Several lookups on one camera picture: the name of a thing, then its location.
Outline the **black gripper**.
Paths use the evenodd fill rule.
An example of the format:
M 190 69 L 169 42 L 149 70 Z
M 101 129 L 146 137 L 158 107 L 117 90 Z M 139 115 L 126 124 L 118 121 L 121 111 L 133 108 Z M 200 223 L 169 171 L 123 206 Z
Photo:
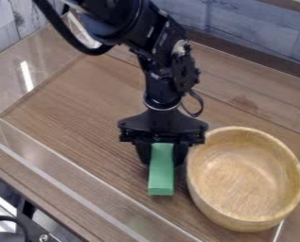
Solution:
M 142 164 L 150 163 L 149 143 L 172 143 L 174 144 L 173 164 L 181 166 L 188 156 L 189 145 L 205 142 L 208 124 L 184 114 L 178 109 L 166 112 L 147 109 L 121 119 L 118 128 L 119 140 L 134 144 Z

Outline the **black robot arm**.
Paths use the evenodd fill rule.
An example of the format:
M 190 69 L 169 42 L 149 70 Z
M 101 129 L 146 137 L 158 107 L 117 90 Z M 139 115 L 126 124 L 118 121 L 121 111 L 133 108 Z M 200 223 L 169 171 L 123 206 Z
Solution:
M 145 75 L 146 110 L 118 121 L 119 140 L 135 146 L 143 164 L 153 161 L 157 144 L 173 146 L 173 165 L 184 164 L 192 146 L 205 142 L 208 124 L 189 112 L 182 98 L 198 97 L 200 69 L 182 25 L 151 0 L 61 0 L 81 16 L 91 48 L 75 37 L 47 0 L 32 0 L 66 42 L 83 54 L 101 56 L 117 45 L 135 55 Z

